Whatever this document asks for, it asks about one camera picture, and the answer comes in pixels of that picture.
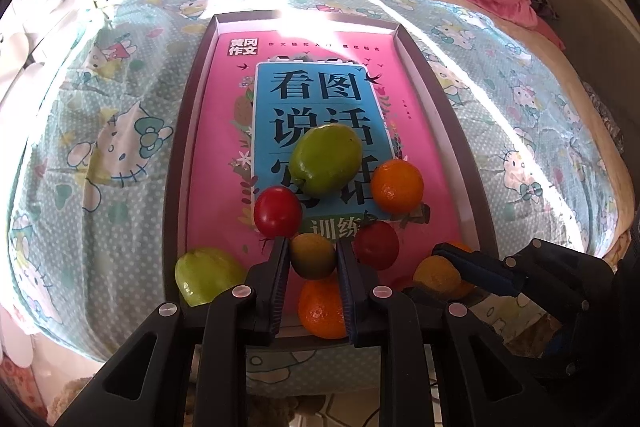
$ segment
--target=bed sheet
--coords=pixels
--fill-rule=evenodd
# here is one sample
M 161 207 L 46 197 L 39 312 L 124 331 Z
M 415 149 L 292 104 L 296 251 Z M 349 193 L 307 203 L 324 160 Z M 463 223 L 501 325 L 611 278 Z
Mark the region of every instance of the bed sheet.
M 472 146 L 501 255 L 531 237 L 597 255 L 615 241 L 616 195 L 589 129 L 542 61 L 480 12 L 437 0 L 123 0 L 86 15 L 17 175 L 15 290 L 54 340 L 104 359 L 161 302 L 164 181 L 184 83 L 211 15 L 249 9 L 402 22 Z M 520 310 L 529 304 L 477 312 L 508 340 L 540 316 Z
M 492 20 L 496 28 L 523 44 L 532 55 L 535 55 L 553 73 L 565 95 L 574 105 L 580 120 L 591 133 L 607 169 L 618 210 L 618 220 L 614 232 L 616 243 L 611 250 L 615 250 L 616 258 L 620 256 L 620 252 L 622 252 L 623 255 L 629 242 L 628 228 L 633 221 L 636 211 L 633 184 L 625 163 L 610 138 L 608 130 L 603 124 L 597 110 L 593 107 L 589 95 L 585 92 L 584 87 L 582 87 L 580 78 L 577 73 L 575 73 L 568 59 L 558 47 L 540 33 L 527 30 L 501 19 L 494 14 L 482 10 L 467 0 L 439 1 L 455 4 L 485 15 Z

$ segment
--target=printed chinese characters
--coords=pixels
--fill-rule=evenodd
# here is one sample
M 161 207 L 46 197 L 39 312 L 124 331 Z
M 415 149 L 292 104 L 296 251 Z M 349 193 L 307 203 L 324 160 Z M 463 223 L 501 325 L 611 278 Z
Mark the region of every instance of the printed chinese characters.
M 284 111 L 274 107 L 276 116 L 284 116 Z M 311 112 L 310 107 L 303 107 L 302 110 L 292 107 L 291 112 L 287 115 L 287 128 L 289 131 L 284 132 L 284 120 L 282 118 L 276 118 L 271 120 L 270 123 L 275 124 L 275 133 L 273 139 L 276 140 L 280 147 L 286 147 L 292 145 L 298 141 L 303 133 L 306 133 L 309 129 L 318 125 L 318 115 Z
M 324 100 L 329 98 L 354 98 L 355 100 L 360 100 L 358 84 L 353 73 L 345 76 L 318 73 L 318 77 L 320 78 L 320 89 Z
M 282 171 L 282 180 L 280 181 L 280 185 L 290 188 L 291 185 L 293 185 L 293 181 L 291 180 L 291 174 L 289 172 L 289 162 L 276 160 L 273 166 L 271 166 L 271 172 L 273 172 L 273 174 L 279 174 L 280 171 Z M 295 194 L 300 200 L 300 203 L 305 205 L 305 208 L 313 208 L 320 202 L 320 200 L 317 200 L 316 198 L 309 198 L 308 196 L 305 196 L 304 192 L 302 192 L 298 187 L 296 187 Z
M 258 39 L 231 39 L 227 55 L 257 55 Z
M 354 237 L 358 231 L 358 220 L 353 216 L 312 219 L 311 231 L 333 241 L 342 237 Z

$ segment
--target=red tomato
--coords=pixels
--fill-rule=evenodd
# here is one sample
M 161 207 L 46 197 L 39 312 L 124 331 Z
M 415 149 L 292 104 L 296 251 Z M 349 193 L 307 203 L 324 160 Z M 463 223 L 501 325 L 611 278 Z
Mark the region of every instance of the red tomato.
M 287 187 L 265 188 L 255 200 L 254 222 L 268 239 L 293 237 L 302 223 L 302 206 Z
M 398 258 L 400 242 L 396 230 L 385 221 L 374 221 L 361 227 L 353 241 L 358 261 L 376 270 L 386 270 Z

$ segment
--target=yellow fruit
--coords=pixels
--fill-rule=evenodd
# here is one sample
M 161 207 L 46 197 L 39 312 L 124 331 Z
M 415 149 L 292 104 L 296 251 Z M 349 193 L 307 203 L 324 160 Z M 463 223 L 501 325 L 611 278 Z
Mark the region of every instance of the yellow fruit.
M 447 259 L 431 255 L 418 264 L 414 272 L 414 281 L 447 296 L 460 286 L 462 279 L 460 272 Z
M 457 241 L 449 241 L 449 243 L 454 247 L 460 248 L 460 250 L 464 250 L 465 252 L 468 252 L 468 253 L 473 253 L 473 250 L 471 250 L 467 245 L 463 243 L 458 243 Z M 460 286 L 458 286 L 458 288 L 456 288 L 455 290 L 452 291 L 452 293 L 450 293 L 449 298 L 453 300 L 460 300 L 462 298 L 465 298 L 467 295 L 469 295 L 469 293 L 471 293 L 471 291 L 475 287 L 476 286 L 471 284 L 470 282 L 462 280 L 462 282 L 460 283 Z
M 291 266 L 300 277 L 318 280 L 335 269 L 335 250 L 331 241 L 318 233 L 301 233 L 290 244 Z

